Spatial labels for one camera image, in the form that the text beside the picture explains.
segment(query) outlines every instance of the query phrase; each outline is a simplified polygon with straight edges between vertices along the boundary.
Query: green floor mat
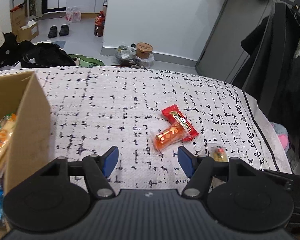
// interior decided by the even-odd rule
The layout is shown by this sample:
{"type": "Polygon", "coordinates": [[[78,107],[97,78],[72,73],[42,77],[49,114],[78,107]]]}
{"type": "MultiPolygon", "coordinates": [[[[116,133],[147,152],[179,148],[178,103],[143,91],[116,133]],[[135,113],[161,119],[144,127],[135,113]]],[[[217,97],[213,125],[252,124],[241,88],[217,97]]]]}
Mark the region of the green floor mat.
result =
{"type": "Polygon", "coordinates": [[[101,60],[92,57],[85,57],[83,55],[76,54],[69,54],[69,56],[74,60],[77,67],[96,67],[105,65],[101,60]]]}

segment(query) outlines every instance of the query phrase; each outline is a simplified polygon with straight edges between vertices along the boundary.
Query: gray door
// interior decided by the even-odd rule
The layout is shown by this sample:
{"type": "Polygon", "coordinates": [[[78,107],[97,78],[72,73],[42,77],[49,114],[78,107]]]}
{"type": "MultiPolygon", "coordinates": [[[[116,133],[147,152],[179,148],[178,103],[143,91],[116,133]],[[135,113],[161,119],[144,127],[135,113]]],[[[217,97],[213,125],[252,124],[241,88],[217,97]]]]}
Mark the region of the gray door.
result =
{"type": "Polygon", "coordinates": [[[249,57],[241,41],[269,15],[274,1],[279,0],[228,0],[196,65],[198,74],[231,82],[249,57]]]}

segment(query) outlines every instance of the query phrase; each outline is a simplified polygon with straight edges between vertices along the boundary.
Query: small cardboard box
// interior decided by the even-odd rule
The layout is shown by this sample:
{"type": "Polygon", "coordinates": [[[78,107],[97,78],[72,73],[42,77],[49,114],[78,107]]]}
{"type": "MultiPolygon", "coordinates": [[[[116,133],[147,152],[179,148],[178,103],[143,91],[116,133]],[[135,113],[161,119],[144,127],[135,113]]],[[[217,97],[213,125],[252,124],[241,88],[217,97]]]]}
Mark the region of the small cardboard box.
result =
{"type": "MultiPolygon", "coordinates": [[[[0,120],[17,113],[6,152],[4,194],[48,163],[50,106],[33,71],[0,76],[0,120]]],[[[0,230],[0,238],[7,233],[0,230]]]]}
{"type": "Polygon", "coordinates": [[[39,29],[38,29],[38,24],[37,23],[35,23],[31,27],[26,28],[24,30],[22,30],[22,29],[18,30],[19,42],[30,41],[38,35],[39,35],[39,29]]]}
{"type": "Polygon", "coordinates": [[[26,25],[25,8],[22,7],[14,12],[10,12],[10,20],[11,20],[12,33],[17,36],[19,29],[22,26],[26,25]]]}

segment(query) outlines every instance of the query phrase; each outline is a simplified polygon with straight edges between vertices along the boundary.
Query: shoe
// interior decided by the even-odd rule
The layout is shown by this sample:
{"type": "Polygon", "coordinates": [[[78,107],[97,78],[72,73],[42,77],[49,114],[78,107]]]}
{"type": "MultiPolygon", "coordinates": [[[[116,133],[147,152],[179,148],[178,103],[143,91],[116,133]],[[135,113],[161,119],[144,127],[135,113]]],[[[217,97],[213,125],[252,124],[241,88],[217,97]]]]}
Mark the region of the shoe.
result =
{"type": "Polygon", "coordinates": [[[66,24],[61,25],[61,30],[59,32],[59,36],[67,36],[69,35],[69,26],[66,24]]]}
{"type": "Polygon", "coordinates": [[[55,25],[50,27],[50,31],[48,34],[48,38],[55,38],[58,35],[58,30],[57,27],[55,25]]]}

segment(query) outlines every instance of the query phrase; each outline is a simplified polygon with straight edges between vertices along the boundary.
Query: open cardboard box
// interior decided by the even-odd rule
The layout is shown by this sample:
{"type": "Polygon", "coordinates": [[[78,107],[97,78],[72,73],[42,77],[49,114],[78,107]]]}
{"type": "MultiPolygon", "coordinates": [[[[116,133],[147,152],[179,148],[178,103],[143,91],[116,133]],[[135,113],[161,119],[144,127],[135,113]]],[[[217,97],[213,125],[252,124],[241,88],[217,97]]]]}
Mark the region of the open cardboard box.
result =
{"type": "MultiPolygon", "coordinates": [[[[3,191],[48,163],[50,106],[33,71],[0,76],[0,120],[17,113],[6,152],[3,191]]],[[[0,239],[7,230],[0,230],[0,239]]]]}

